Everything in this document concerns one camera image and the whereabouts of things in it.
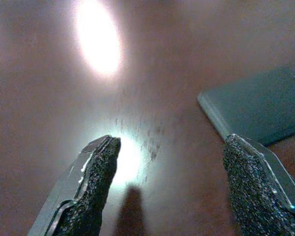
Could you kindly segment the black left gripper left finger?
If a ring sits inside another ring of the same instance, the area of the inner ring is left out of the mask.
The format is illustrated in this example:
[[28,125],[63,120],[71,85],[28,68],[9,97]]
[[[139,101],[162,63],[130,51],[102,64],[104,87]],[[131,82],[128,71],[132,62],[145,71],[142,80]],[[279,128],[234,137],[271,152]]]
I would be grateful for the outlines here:
[[110,135],[88,143],[56,181],[28,235],[99,235],[120,148],[120,138]]

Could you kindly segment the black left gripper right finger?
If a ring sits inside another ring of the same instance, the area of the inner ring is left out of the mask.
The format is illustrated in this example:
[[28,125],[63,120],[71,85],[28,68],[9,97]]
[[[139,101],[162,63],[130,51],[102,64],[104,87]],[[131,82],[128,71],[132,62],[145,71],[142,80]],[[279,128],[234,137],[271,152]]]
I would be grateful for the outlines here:
[[295,236],[295,179],[275,153],[231,134],[225,140],[223,165],[244,236]]

